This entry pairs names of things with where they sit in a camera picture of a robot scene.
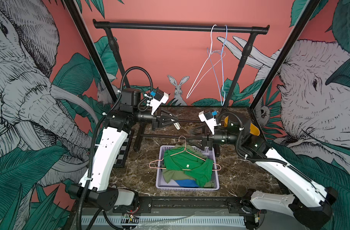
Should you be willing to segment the white wire hanger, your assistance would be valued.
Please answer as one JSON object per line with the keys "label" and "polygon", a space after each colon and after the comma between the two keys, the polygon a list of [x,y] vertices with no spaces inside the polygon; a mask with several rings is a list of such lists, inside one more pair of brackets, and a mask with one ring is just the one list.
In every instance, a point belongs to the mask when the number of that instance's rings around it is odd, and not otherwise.
{"label": "white wire hanger", "polygon": [[210,59],[211,59],[211,61],[212,61],[212,56],[213,56],[214,54],[217,54],[217,55],[219,55],[219,54],[215,52],[215,53],[213,53],[212,55],[209,55],[209,54],[208,54],[208,51],[210,50],[210,48],[211,48],[212,51],[216,50],[216,49],[213,48],[213,43],[214,43],[214,42],[213,42],[213,39],[214,39],[214,37],[213,37],[213,32],[215,31],[215,29],[216,29],[217,26],[218,26],[217,24],[214,24],[214,25],[211,27],[211,29],[210,29],[210,47],[206,49],[207,58],[205,59],[205,61],[204,61],[203,65],[202,65],[202,67],[200,68],[200,70],[199,70],[199,72],[198,72],[196,78],[194,79],[194,81],[193,81],[193,83],[192,83],[192,85],[191,85],[191,88],[189,89],[189,91],[188,91],[188,93],[187,93],[187,95],[186,95],[186,98],[187,98],[187,99],[190,98],[190,97],[192,96],[193,92],[197,89],[197,87],[198,87],[199,84],[202,82],[202,80],[205,78],[205,76],[206,76],[209,72],[211,72],[211,71],[213,72],[212,69],[210,70],[210,68],[211,68]]}

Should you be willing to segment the blue tank top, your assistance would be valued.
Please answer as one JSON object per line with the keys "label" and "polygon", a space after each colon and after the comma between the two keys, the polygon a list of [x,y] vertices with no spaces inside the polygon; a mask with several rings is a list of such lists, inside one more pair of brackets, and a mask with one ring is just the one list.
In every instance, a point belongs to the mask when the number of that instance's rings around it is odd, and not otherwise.
{"label": "blue tank top", "polygon": [[184,188],[198,188],[198,184],[195,180],[185,179],[185,180],[175,180],[175,182]]}

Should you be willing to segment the light blue wire hanger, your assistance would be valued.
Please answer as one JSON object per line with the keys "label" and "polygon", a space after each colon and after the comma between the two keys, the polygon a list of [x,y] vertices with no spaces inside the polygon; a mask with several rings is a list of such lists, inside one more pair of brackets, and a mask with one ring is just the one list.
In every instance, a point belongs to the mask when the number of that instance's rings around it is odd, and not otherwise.
{"label": "light blue wire hanger", "polygon": [[212,55],[213,53],[218,53],[220,55],[220,59],[218,60],[217,63],[213,64],[211,59],[210,59],[210,63],[211,63],[211,68],[210,70],[212,69],[213,72],[214,72],[214,76],[215,76],[215,79],[217,81],[217,85],[219,86],[219,83],[218,83],[218,78],[217,78],[217,75],[216,75],[216,72],[215,72],[215,69],[214,69],[214,66],[216,64],[218,64],[219,62],[221,63],[221,70],[222,70],[222,86],[220,87],[220,102],[221,102],[221,106],[223,106],[225,104],[225,97],[226,97],[226,91],[224,90],[224,87],[225,87],[225,72],[224,72],[224,57],[226,56],[226,52],[224,51],[225,49],[225,43],[227,41],[227,37],[228,37],[228,26],[225,25],[225,38],[224,38],[224,41],[223,41],[223,44],[222,44],[222,48],[221,50],[214,50],[212,51],[211,48],[210,50],[208,51],[208,54],[209,55]]}

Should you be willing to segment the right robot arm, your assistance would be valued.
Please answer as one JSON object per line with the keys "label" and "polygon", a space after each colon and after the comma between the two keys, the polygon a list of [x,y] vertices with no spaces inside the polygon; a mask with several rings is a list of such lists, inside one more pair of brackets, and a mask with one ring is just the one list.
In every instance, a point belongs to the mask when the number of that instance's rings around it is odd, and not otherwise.
{"label": "right robot arm", "polygon": [[250,215],[270,210],[294,217],[311,230],[320,230],[333,216],[332,205],[338,192],[324,187],[290,164],[261,136],[252,121],[231,111],[201,111],[201,133],[193,132],[200,149],[214,145],[233,145],[241,159],[255,163],[281,182],[290,194],[269,194],[255,189],[237,199],[236,206]]}

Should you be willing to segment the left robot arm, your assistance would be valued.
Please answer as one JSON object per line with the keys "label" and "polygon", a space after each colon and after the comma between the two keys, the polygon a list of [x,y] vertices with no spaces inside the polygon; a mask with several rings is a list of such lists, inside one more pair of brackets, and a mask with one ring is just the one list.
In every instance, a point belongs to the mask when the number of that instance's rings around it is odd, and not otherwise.
{"label": "left robot arm", "polygon": [[121,148],[130,137],[132,127],[138,123],[151,123],[153,129],[174,125],[180,129],[178,118],[160,109],[169,95],[161,90],[150,89],[141,98],[138,89],[124,88],[120,84],[118,99],[109,112],[96,123],[90,146],[88,170],[79,183],[72,184],[68,193],[79,199],[76,228],[82,229],[83,205],[88,202],[98,208],[88,225],[90,229],[102,211],[115,206],[138,207],[134,191],[109,187],[109,178]]}

